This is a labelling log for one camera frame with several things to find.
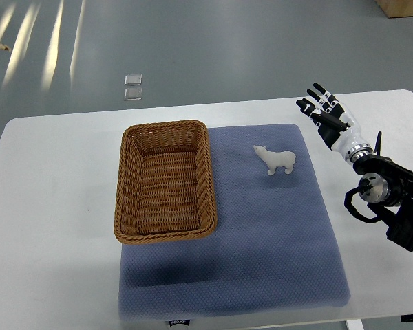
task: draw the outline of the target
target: polar bear figurine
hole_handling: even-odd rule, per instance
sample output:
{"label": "polar bear figurine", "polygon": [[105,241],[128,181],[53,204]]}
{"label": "polar bear figurine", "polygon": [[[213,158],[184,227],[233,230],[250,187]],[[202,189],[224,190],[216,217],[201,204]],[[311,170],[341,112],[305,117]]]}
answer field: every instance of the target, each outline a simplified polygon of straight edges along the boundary
{"label": "polar bear figurine", "polygon": [[268,165],[268,175],[274,175],[277,167],[286,167],[284,172],[291,174],[295,164],[295,154],[292,151],[282,151],[275,153],[266,150],[265,146],[254,146],[255,153]]}

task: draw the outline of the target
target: blue cloth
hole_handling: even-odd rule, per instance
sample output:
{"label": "blue cloth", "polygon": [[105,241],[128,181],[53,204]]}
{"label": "blue cloth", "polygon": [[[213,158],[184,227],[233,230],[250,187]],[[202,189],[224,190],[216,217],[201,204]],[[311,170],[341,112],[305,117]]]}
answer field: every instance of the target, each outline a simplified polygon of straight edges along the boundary
{"label": "blue cloth", "polygon": [[[350,297],[313,166],[292,124],[209,129],[218,226],[192,241],[123,245],[122,320],[341,306]],[[271,177],[253,145],[296,154]]]}

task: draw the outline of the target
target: gray floor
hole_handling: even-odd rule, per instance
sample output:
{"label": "gray floor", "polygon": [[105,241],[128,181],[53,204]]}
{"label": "gray floor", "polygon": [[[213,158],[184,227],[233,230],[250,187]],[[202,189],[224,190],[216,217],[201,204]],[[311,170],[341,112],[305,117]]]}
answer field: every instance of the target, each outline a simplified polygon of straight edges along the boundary
{"label": "gray floor", "polygon": [[[0,0],[0,22],[12,13],[1,40],[14,48],[0,51],[0,136],[17,117],[295,97],[314,81],[335,94],[413,91],[413,18],[387,19],[373,0],[20,0],[12,9]],[[123,100],[130,73],[142,74],[142,100]],[[413,329],[398,318],[364,325]]]}

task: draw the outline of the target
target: brown woven basket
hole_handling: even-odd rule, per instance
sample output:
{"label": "brown woven basket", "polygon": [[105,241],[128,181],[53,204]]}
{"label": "brown woven basket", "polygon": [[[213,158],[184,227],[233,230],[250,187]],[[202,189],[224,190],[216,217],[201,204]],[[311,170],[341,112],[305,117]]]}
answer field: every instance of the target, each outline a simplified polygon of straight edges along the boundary
{"label": "brown woven basket", "polygon": [[197,239],[217,225],[207,127],[129,127],[121,142],[114,233],[124,244]]}

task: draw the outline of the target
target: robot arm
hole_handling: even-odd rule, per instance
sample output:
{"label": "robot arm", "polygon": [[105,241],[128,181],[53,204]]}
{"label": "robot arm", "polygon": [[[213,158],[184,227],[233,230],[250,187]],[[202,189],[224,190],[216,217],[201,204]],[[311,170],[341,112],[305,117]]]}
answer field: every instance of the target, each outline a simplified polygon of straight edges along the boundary
{"label": "robot arm", "polygon": [[[387,238],[413,251],[413,172],[380,156],[381,134],[375,147],[378,154],[374,155],[372,147],[361,137],[361,127],[347,108],[322,86],[315,83],[314,87],[321,96],[310,89],[307,92],[316,104],[303,98],[297,105],[318,127],[326,146],[339,152],[357,174],[363,175],[358,187],[346,193],[344,206],[363,222],[382,220],[389,227]],[[352,198],[357,193],[377,215],[375,218],[363,216],[352,205]],[[400,206],[396,214],[387,209],[391,206]]]}

